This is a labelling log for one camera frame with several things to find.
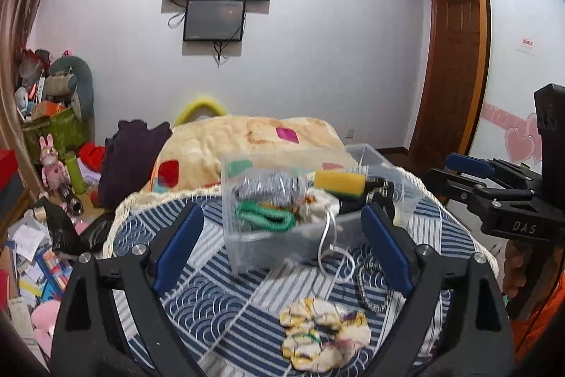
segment green bottle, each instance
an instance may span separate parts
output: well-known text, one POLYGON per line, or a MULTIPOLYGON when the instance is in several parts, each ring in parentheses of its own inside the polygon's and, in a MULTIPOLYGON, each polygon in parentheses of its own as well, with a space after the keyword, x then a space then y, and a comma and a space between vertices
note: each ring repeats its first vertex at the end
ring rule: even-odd
POLYGON ((72 188, 75 194, 84 194, 87 191, 87 186, 84 184, 83 175, 78 168, 78 161, 74 152, 66 152, 64 155, 65 165, 69 170, 69 177, 71 178, 72 188))

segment purple cloth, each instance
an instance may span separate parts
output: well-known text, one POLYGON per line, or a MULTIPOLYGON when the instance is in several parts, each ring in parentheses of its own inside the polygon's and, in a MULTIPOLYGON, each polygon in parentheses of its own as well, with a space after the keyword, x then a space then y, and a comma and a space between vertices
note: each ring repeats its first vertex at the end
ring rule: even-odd
POLYGON ((100 169, 98 201, 115 209, 129 194, 139 191, 151 178, 161 148, 172 135, 168 123, 153 130, 142 120, 118 122, 118 132, 106 139, 106 153, 100 169))

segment pink heart sticker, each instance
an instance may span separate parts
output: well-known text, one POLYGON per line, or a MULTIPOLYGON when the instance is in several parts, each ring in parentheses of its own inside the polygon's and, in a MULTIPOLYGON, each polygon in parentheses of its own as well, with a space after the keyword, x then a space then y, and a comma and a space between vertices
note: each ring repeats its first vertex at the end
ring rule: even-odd
POLYGON ((516 127, 508 128, 504 134, 506 152, 512 163, 529 159, 536 146, 530 135, 520 133, 516 127))
POLYGON ((526 134, 530 135, 533 139, 533 163, 537 165, 541 162, 541 136, 537 132, 537 117, 535 112, 532 112, 526 120, 526 134))

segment black plastic bag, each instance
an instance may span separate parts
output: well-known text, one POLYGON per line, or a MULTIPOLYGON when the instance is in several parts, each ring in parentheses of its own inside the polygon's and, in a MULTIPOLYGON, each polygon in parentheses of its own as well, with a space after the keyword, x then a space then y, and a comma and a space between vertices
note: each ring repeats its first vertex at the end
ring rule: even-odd
POLYGON ((98 216, 81 234, 81 238, 89 247, 90 253, 99 253, 102 251, 104 242, 108 238, 108 232, 114 223, 114 216, 115 213, 113 211, 98 216))
POLYGON ((113 212, 99 216, 82 235, 78 235, 71 219, 60 206, 47 200, 40 200, 37 205, 45 208, 53 252, 79 256, 82 253, 98 253, 102 250, 114 222, 113 212))
POLYGON ((76 233, 71 218, 67 216, 63 208, 47 200, 43 200, 43 203, 37 203, 37 205, 45 208, 47 228, 53 242, 52 250, 54 253, 78 256, 89 252, 86 242, 76 233))

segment curtain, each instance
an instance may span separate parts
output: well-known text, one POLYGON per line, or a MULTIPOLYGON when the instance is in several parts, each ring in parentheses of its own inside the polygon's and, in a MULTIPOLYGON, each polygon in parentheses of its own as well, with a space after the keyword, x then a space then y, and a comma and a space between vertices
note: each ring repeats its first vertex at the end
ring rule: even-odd
POLYGON ((14 97, 22 50, 40 0, 0 0, 0 148, 14 149, 22 182, 37 197, 41 181, 29 158, 14 97))

